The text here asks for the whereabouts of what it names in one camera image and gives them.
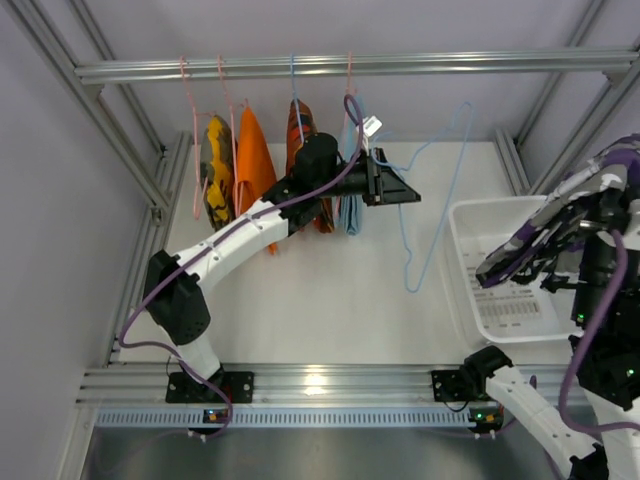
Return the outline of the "blue wire hanger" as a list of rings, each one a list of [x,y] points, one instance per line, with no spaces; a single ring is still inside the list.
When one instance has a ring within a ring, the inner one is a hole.
[[[385,207],[366,216],[367,231],[382,235],[377,244],[383,248],[380,272],[386,297],[415,297],[427,279],[475,117],[473,103],[463,102],[435,134],[391,162],[392,172],[426,191],[420,203]]]

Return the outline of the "purple camouflage trousers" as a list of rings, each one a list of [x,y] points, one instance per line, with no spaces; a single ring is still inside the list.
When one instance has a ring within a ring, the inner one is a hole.
[[[563,254],[584,245],[582,220],[596,231],[626,234],[639,223],[639,135],[614,141],[584,167],[567,176],[509,240],[477,267],[479,285],[488,289],[512,280],[531,283],[539,273],[554,272]]]

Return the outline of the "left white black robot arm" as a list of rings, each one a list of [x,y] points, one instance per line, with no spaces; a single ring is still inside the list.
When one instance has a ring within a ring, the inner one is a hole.
[[[218,385],[223,367],[208,340],[211,315],[205,295],[259,250],[294,235],[322,212],[323,202],[359,196],[369,206],[417,203],[420,194],[387,162],[380,148],[357,148],[342,160],[337,140],[308,136],[294,167],[249,209],[198,244],[149,260],[145,309],[176,348],[183,371],[195,382]]]

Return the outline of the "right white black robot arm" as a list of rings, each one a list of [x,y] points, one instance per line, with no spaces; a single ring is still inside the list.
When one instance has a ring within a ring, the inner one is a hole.
[[[476,270],[483,289],[574,292],[572,357],[551,405],[496,345],[459,369],[469,397],[499,402],[568,479],[639,476],[639,192],[609,189],[542,205]]]

